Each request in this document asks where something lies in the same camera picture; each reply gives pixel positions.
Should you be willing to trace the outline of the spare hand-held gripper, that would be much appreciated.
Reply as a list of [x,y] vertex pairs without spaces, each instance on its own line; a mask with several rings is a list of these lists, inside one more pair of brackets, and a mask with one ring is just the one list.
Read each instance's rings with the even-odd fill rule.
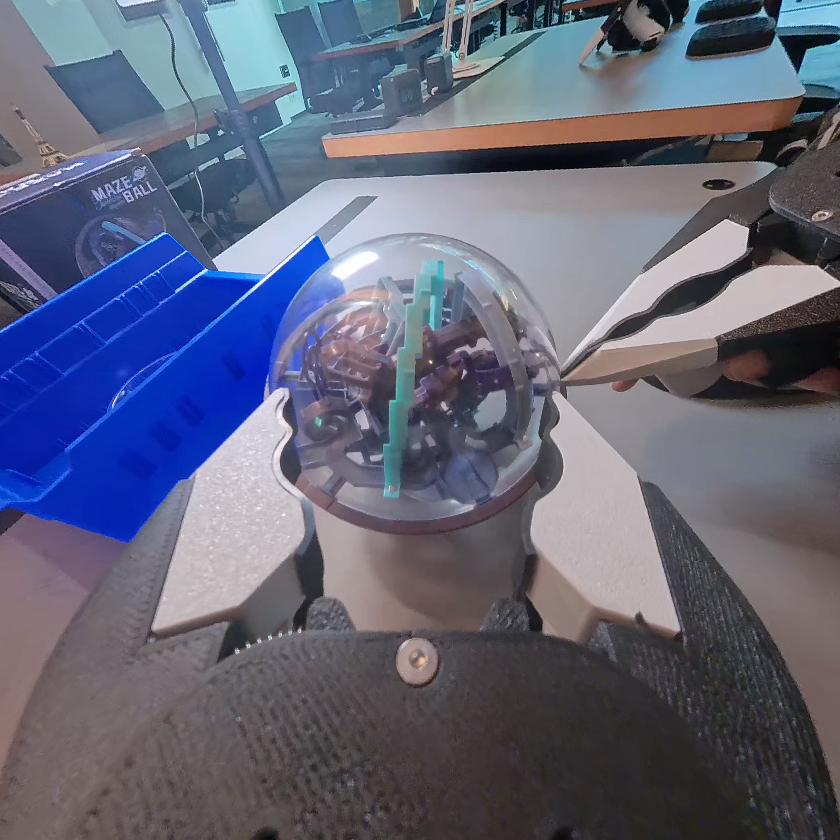
[[617,2],[583,48],[579,66],[604,44],[614,53],[655,49],[672,27],[683,23],[689,5],[689,1]]

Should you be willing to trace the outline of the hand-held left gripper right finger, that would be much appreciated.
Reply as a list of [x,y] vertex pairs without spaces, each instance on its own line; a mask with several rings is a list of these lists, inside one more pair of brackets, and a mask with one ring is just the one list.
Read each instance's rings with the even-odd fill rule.
[[543,442],[561,457],[559,480],[532,511],[535,564],[528,597],[543,630],[584,644],[600,622],[681,631],[636,471],[561,395]]

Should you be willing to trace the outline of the person's right hand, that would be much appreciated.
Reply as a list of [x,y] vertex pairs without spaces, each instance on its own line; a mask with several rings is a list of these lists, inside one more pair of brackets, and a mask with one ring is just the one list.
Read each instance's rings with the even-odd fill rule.
[[720,363],[709,384],[683,381],[667,384],[663,377],[646,383],[674,396],[703,400],[747,400],[768,396],[815,394],[838,397],[838,343],[776,344],[750,350]]

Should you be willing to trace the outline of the blue plastic bin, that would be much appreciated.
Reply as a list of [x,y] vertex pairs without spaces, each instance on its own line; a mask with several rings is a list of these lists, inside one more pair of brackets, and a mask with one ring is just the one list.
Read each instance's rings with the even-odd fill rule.
[[262,402],[280,321],[329,259],[265,276],[161,234],[2,330],[1,508],[130,541]]

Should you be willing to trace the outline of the black tripod pole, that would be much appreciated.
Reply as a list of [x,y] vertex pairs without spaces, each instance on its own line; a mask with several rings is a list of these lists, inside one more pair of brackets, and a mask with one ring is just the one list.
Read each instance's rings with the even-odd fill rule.
[[205,17],[205,4],[201,1],[180,1],[179,4],[193,29],[206,63],[215,78],[234,132],[241,139],[246,156],[255,169],[257,182],[268,203],[269,210],[273,214],[278,214],[286,208],[286,199],[270,164],[268,153],[254,129],[251,118],[238,99],[237,92],[230,80],[222,53]]

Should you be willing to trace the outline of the dark printed cardboard box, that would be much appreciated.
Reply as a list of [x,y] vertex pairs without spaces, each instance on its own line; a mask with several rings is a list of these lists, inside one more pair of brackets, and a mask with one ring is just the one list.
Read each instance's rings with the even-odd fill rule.
[[161,175],[137,150],[81,156],[2,185],[2,322],[162,234],[215,268]]

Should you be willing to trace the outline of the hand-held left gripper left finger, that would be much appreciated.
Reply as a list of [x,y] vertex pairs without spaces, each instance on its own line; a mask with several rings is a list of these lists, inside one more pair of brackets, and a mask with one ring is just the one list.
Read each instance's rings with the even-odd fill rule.
[[289,632],[306,600],[298,573],[312,504],[286,478],[287,389],[268,395],[197,470],[151,624],[160,638],[217,623],[247,637]]

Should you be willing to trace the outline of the clear plastic maze ball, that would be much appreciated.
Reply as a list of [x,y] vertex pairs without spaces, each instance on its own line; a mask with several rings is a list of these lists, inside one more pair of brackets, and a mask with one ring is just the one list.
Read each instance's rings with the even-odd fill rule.
[[310,274],[281,318],[267,384],[292,412],[304,498],[419,535],[489,520],[536,485],[559,379],[550,327],[510,268],[409,233]]

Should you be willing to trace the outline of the small tower model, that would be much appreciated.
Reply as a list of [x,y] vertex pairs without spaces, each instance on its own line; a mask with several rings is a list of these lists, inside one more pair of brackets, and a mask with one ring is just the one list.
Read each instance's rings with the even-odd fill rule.
[[24,125],[29,136],[35,142],[38,149],[38,156],[43,170],[48,170],[53,167],[62,165],[70,160],[67,154],[64,154],[51,145],[32,125],[32,123],[25,117],[22,110],[15,104],[12,104],[12,110],[18,116],[21,123]]

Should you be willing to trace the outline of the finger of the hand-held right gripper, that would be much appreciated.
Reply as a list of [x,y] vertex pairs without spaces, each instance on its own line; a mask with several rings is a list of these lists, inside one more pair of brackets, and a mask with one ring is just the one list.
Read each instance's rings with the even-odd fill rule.
[[748,226],[724,219],[644,270],[585,336],[562,371],[572,371],[604,342],[627,338],[657,318],[672,314],[686,286],[746,259],[749,237]]
[[838,279],[818,266],[753,268],[695,308],[594,343],[570,360],[560,379],[567,386],[664,381],[712,370],[782,337],[828,333],[838,324],[838,291]]

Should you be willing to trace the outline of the orange-edged desk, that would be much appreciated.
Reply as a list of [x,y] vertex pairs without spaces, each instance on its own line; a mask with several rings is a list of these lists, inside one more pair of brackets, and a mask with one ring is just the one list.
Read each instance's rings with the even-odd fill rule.
[[380,130],[326,134],[331,159],[535,149],[782,129],[804,86],[781,42],[691,58],[696,27],[673,28],[654,50],[580,54],[598,21],[544,29],[516,54],[434,105]]

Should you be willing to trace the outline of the black mesh pad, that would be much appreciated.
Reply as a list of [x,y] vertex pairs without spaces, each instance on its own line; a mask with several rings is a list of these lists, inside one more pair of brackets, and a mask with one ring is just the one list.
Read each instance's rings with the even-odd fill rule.
[[696,11],[696,23],[711,25],[738,18],[749,18],[762,11],[762,1],[705,1]]
[[689,39],[686,57],[705,59],[761,51],[770,47],[775,33],[775,21],[758,15],[704,25]]

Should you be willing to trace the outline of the black office chair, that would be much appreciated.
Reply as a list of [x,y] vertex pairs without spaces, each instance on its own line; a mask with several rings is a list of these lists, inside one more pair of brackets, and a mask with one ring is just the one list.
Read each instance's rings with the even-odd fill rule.
[[99,134],[165,114],[161,103],[119,49],[105,56],[45,69]]

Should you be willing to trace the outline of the clear plastic ball stand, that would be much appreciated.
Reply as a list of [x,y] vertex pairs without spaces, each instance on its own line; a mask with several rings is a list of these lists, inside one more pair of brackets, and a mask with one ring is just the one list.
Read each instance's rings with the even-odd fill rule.
[[115,395],[112,397],[108,405],[108,412],[111,413],[112,411],[114,411],[121,402],[128,398],[133,392],[140,389],[144,383],[146,383],[151,377],[156,375],[160,368],[162,368],[174,358],[176,358],[178,354],[179,353],[177,352],[171,352],[162,355],[160,358],[150,363],[147,363],[147,365],[145,365],[141,370],[132,374],[131,377],[120,386]]

